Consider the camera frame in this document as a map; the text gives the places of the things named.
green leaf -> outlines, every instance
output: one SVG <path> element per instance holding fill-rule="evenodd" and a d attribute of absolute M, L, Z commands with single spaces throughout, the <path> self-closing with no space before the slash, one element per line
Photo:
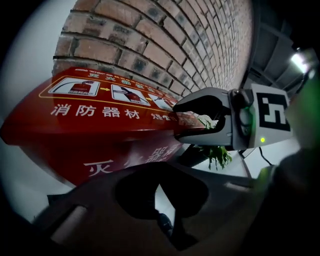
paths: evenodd
<path fill-rule="evenodd" d="M 228 161 L 227 153 L 223 152 L 222 157 L 223 157 L 223 161 Z"/>
<path fill-rule="evenodd" d="M 204 125 L 204 127 L 205 127 L 206 129 L 208 129 L 208 128 L 207 128 L 207 124 L 206 124 L 206 123 L 204 123 L 204 122 L 203 122 L 201 119 L 199 119 L 199 118 L 198 118 L 198 120 L 200 121 L 200 123 L 201 123 L 201 124 L 203 124 L 203 125 Z"/>
<path fill-rule="evenodd" d="M 211 170 L 212 158 L 209 158 L 209 170 Z"/>
<path fill-rule="evenodd" d="M 210 123 L 208 120 L 205 120 L 205 121 L 206 121 L 206 123 L 208 124 L 209 129 L 212 129 L 211 123 Z"/>

white wall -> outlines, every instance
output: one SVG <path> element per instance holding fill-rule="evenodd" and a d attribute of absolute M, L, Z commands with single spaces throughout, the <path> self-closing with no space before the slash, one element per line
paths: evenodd
<path fill-rule="evenodd" d="M 278 143 L 262 146 L 263 156 L 273 165 L 278 165 L 285 157 L 296 153 L 299 149 L 298 141 L 293 137 Z M 217 174 L 225 174 L 232 176 L 247 177 L 242 159 L 237 151 L 230 151 L 232 162 L 224 169 L 218 164 L 218 170 L 213 163 L 209 169 L 209 160 L 199 163 L 194 168 L 206 172 Z M 261 169 L 269 166 L 269 164 L 261 157 L 259 148 L 256 148 L 244 159 L 252 178 L 257 178 Z"/>
<path fill-rule="evenodd" d="M 285 157 L 296 153 L 299 149 L 298 141 L 292 137 L 278 143 L 262 146 L 263 156 L 273 165 L 278 165 Z M 260 151 L 256 148 L 245 158 L 245 163 L 253 178 L 257 178 L 260 170 L 269 164 L 261 157 Z"/>
<path fill-rule="evenodd" d="M 0 72 L 0 125 L 34 88 L 49 79 L 62 27 L 76 0 L 44 2 L 22 27 Z M 47 205 L 47 195 L 72 189 L 34 164 L 17 146 L 0 141 L 0 178 L 12 208 L 32 221 Z"/>
<path fill-rule="evenodd" d="M 245 83 L 244 83 L 243 89 L 250 89 L 251 88 L 251 84 L 254 84 L 254 83 L 255 82 L 252 81 L 252 79 L 247 78 Z"/>
<path fill-rule="evenodd" d="M 0 75 L 0 117 L 51 77 L 59 35 L 76 0 L 47 0 L 15 38 Z"/>

red brick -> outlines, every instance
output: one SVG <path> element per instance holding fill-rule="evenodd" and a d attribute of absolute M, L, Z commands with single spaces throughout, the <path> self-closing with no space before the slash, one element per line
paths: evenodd
<path fill-rule="evenodd" d="M 205 69 L 202 71 L 201 77 L 202 77 L 203 81 L 206 81 L 208 79 L 208 73 Z"/>
<path fill-rule="evenodd" d="M 208 12 L 206 14 L 206 18 L 208 19 L 209 25 L 212 29 L 212 31 L 215 29 L 215 23 L 214 23 L 214 18 L 212 17 L 212 15 L 210 14 L 210 12 Z"/>
<path fill-rule="evenodd" d="M 202 12 L 203 12 L 204 14 L 206 14 L 207 11 L 208 11 L 208 7 L 207 7 L 207 5 L 205 4 L 204 0 L 197 0 L 197 3 L 198 3 L 198 5 L 200 6 Z"/>
<path fill-rule="evenodd" d="M 216 43 L 212 45 L 212 50 L 213 50 L 213 56 L 215 57 L 215 60 L 217 61 L 219 58 L 219 52 L 218 52 L 218 47 Z"/>
<path fill-rule="evenodd" d="M 214 55 L 211 57 L 210 62 L 211 62 L 211 67 L 214 68 L 216 66 L 216 58 Z"/>
<path fill-rule="evenodd" d="M 143 51 L 145 50 L 146 43 L 147 43 L 147 40 L 145 37 L 143 37 L 137 32 L 132 32 L 125 46 L 134 50 L 137 53 L 142 54 Z"/>
<path fill-rule="evenodd" d="M 102 0 L 95 8 L 95 12 L 129 26 L 136 24 L 140 17 L 139 13 L 133 8 L 113 0 Z"/>
<path fill-rule="evenodd" d="M 66 19 L 62 31 L 82 33 L 87 23 L 88 16 L 78 13 L 70 13 Z"/>
<path fill-rule="evenodd" d="M 204 64 L 204 66 L 205 66 L 205 68 L 206 68 L 207 70 L 211 68 L 210 60 L 209 60 L 209 57 L 208 57 L 208 56 L 206 56 L 206 57 L 204 58 L 203 64 Z"/>
<path fill-rule="evenodd" d="M 186 59 L 186 55 L 180 47 L 173 42 L 170 37 L 157 25 L 152 24 L 150 21 L 143 19 L 140 20 L 136 29 L 144 34 L 146 37 L 151 38 L 154 42 L 159 44 L 165 51 L 167 51 L 175 60 L 182 64 Z"/>
<path fill-rule="evenodd" d="M 186 86 L 188 89 L 191 89 L 192 86 L 194 86 L 194 82 L 192 81 L 192 79 L 190 77 L 188 77 L 188 79 L 186 81 L 184 81 L 184 86 Z"/>
<path fill-rule="evenodd" d="M 188 39 L 184 42 L 182 48 L 188 55 L 190 54 L 191 51 L 194 50 L 193 44 Z"/>
<path fill-rule="evenodd" d="M 108 39 L 112 32 L 114 31 L 115 22 L 108 20 L 106 24 L 104 24 L 103 28 L 100 31 L 100 38 Z"/>
<path fill-rule="evenodd" d="M 222 69 L 224 69 L 225 68 L 225 59 L 224 58 L 220 58 L 220 63 L 221 63 Z"/>
<path fill-rule="evenodd" d="M 164 16 L 164 13 L 148 0 L 122 0 L 128 5 L 137 8 L 140 12 L 149 16 L 155 22 L 159 22 Z"/>
<path fill-rule="evenodd" d="M 228 29 L 229 29 L 229 27 L 228 27 L 228 24 L 227 23 L 225 23 L 224 25 L 223 25 L 223 34 L 224 35 L 227 35 L 227 32 L 228 32 Z"/>
<path fill-rule="evenodd" d="M 158 3 L 166 9 L 173 17 L 179 13 L 178 6 L 171 0 L 158 0 Z"/>
<path fill-rule="evenodd" d="M 70 47 L 73 41 L 73 37 L 60 36 L 56 45 L 55 56 L 69 56 Z"/>
<path fill-rule="evenodd" d="M 217 6 L 220 8 L 221 7 L 221 3 L 220 3 L 220 0 L 215 0 Z"/>
<path fill-rule="evenodd" d="M 219 57 L 222 58 L 223 53 L 222 53 L 221 45 L 218 46 L 218 53 L 219 53 Z"/>
<path fill-rule="evenodd" d="M 213 76 L 213 77 L 211 78 L 211 84 L 212 84 L 212 87 L 217 87 L 217 85 L 216 85 L 216 80 L 215 80 L 215 76 Z"/>
<path fill-rule="evenodd" d="M 160 77 L 160 84 L 165 86 L 165 87 L 168 87 L 170 84 L 171 84 L 171 81 L 172 81 L 172 77 L 164 72 L 163 75 Z"/>
<path fill-rule="evenodd" d="M 79 46 L 75 49 L 74 56 L 89 58 L 97 61 L 114 63 L 117 48 L 99 41 L 81 39 Z"/>
<path fill-rule="evenodd" d="M 199 40 L 199 36 L 195 30 L 195 27 L 187 20 L 183 28 L 187 35 L 191 38 L 192 42 L 196 44 Z"/>
<path fill-rule="evenodd" d="M 137 55 L 131 51 L 124 50 L 119 59 L 118 65 L 127 70 L 132 70 L 133 63 L 136 59 Z"/>
<path fill-rule="evenodd" d="M 56 74 L 62 71 L 65 71 L 71 67 L 85 68 L 86 66 L 87 66 L 86 63 L 79 62 L 79 61 L 56 59 L 54 60 L 52 75 L 55 76 Z"/>
<path fill-rule="evenodd" d="M 204 83 L 206 87 L 212 87 L 212 84 L 209 78 Z"/>
<path fill-rule="evenodd" d="M 181 95 L 183 93 L 185 87 L 181 83 L 179 83 L 178 81 L 174 81 L 169 89 L 171 91 L 175 92 L 176 94 Z"/>
<path fill-rule="evenodd" d="M 131 76 L 131 74 L 128 73 L 126 70 L 123 70 L 122 68 L 117 68 L 117 67 L 113 70 L 113 73 L 115 75 L 118 75 L 124 78 L 130 78 Z"/>
<path fill-rule="evenodd" d="M 77 0 L 73 9 L 78 11 L 91 11 L 99 0 Z"/>
<path fill-rule="evenodd" d="M 187 2 L 187 0 L 183 0 L 180 4 L 181 9 L 184 11 L 184 13 L 189 17 L 192 24 L 195 25 L 198 22 L 198 17 L 195 11 L 192 9 L 190 4 Z"/>
<path fill-rule="evenodd" d="M 232 1 L 229 2 L 229 8 L 232 12 L 235 10 L 234 3 Z"/>
<path fill-rule="evenodd" d="M 225 24 L 227 22 L 225 12 L 222 7 L 219 9 L 219 11 L 220 11 L 220 15 L 222 17 L 223 24 Z"/>
<path fill-rule="evenodd" d="M 188 0 L 189 4 L 192 6 L 192 8 L 194 9 L 194 11 L 196 12 L 197 16 L 199 17 L 202 25 L 206 28 L 208 25 L 206 16 L 204 15 L 204 13 L 202 12 L 202 10 L 200 9 L 198 3 L 196 2 L 196 0 Z"/>
<path fill-rule="evenodd" d="M 190 60 L 186 60 L 186 62 L 183 65 L 184 70 L 191 76 L 193 77 L 195 72 L 196 72 L 196 68 L 195 66 L 191 63 Z"/>
<path fill-rule="evenodd" d="M 215 26 L 216 26 L 216 30 L 218 31 L 218 34 L 220 34 L 220 32 L 221 32 L 221 26 L 220 26 L 220 23 L 219 23 L 219 20 L 218 20 L 218 17 L 216 16 L 216 17 L 214 17 L 214 24 L 215 24 Z"/>
<path fill-rule="evenodd" d="M 229 9 L 229 6 L 228 6 L 228 3 L 227 3 L 227 2 L 224 3 L 223 9 L 224 9 L 224 13 L 225 13 L 226 17 L 228 17 L 228 16 L 231 15 L 230 9 Z"/>
<path fill-rule="evenodd" d="M 116 23 L 113 26 L 112 32 L 110 33 L 108 40 L 118 45 L 124 46 L 128 42 L 129 36 L 132 33 L 133 31 L 128 29 L 128 27 Z"/>
<path fill-rule="evenodd" d="M 206 5 L 208 6 L 209 11 L 210 11 L 212 17 L 214 17 L 214 16 L 216 15 L 214 6 L 213 6 L 212 3 L 210 2 L 210 0 L 204 0 L 204 1 L 205 1 Z"/>
<path fill-rule="evenodd" d="M 138 75 L 134 75 L 133 76 L 133 80 L 136 80 L 138 81 L 139 83 L 141 84 L 144 84 L 144 85 L 148 85 L 148 86 L 151 86 L 153 88 L 157 88 L 158 87 L 158 84 L 156 84 L 155 82 L 153 82 L 152 80 L 144 77 L 144 76 L 138 76 Z"/>
<path fill-rule="evenodd" d="M 204 63 L 202 62 L 200 56 L 198 56 L 195 61 L 193 62 L 195 68 L 198 70 L 199 73 L 202 72 L 202 70 L 204 70 Z"/>
<path fill-rule="evenodd" d="M 205 83 L 202 82 L 202 81 L 198 84 L 198 86 L 199 86 L 200 89 L 203 89 L 203 88 L 206 87 Z"/>
<path fill-rule="evenodd" d="M 215 42 L 215 37 L 214 34 L 211 31 L 211 28 L 208 26 L 208 28 L 206 29 L 206 35 L 209 38 L 210 44 L 213 45 L 213 43 Z"/>
<path fill-rule="evenodd" d="M 199 91 L 199 88 L 198 86 L 194 85 L 192 88 L 191 88 L 191 92 L 194 93 L 196 91 Z"/>
<path fill-rule="evenodd" d="M 190 91 L 188 89 L 184 89 L 184 91 L 182 93 L 182 97 L 186 97 L 189 94 L 190 94 Z"/>
<path fill-rule="evenodd" d="M 152 60 L 153 62 L 157 63 L 164 69 L 167 68 L 171 60 L 162 49 L 160 49 L 152 42 L 148 43 L 147 47 L 143 52 L 143 55 L 146 56 L 148 59 Z"/>
<path fill-rule="evenodd" d="M 198 44 L 196 45 L 196 49 L 198 50 L 200 57 L 203 60 L 206 57 L 207 53 L 201 41 L 199 41 Z"/>
<path fill-rule="evenodd" d="M 201 76 L 198 73 L 195 73 L 193 76 L 193 81 L 198 85 L 202 81 Z"/>
<path fill-rule="evenodd" d="M 185 34 L 172 18 L 166 17 L 163 21 L 163 27 L 177 40 L 179 45 L 185 39 Z"/>
<path fill-rule="evenodd" d="M 212 77 L 214 76 L 214 71 L 212 68 L 210 70 L 208 70 L 208 75 L 209 75 L 210 79 L 212 79 Z"/>
<path fill-rule="evenodd" d="M 144 68 L 142 75 L 144 75 L 145 77 L 149 77 L 149 75 L 153 72 L 155 67 L 156 66 L 153 65 L 151 62 L 146 62 L 146 67 Z"/>
<path fill-rule="evenodd" d="M 168 69 L 168 72 L 178 79 L 181 76 L 181 74 L 184 72 L 184 70 L 177 62 L 173 61 Z"/>
<path fill-rule="evenodd" d="M 110 23 L 111 22 L 107 22 L 105 19 L 90 16 L 86 20 L 82 33 L 94 37 L 103 37 L 101 36 L 101 32 L 104 31 L 105 27 L 108 27 Z"/>
<path fill-rule="evenodd" d="M 162 78 L 162 75 L 164 75 L 163 69 L 159 69 L 157 66 L 153 65 L 151 71 L 146 76 L 153 81 L 158 82 Z"/>
<path fill-rule="evenodd" d="M 218 31 L 216 26 L 213 24 L 213 27 L 211 27 L 212 32 L 213 32 L 213 36 L 214 36 L 214 40 L 216 42 L 216 45 L 220 45 L 220 39 L 219 39 L 219 35 L 218 35 Z"/>

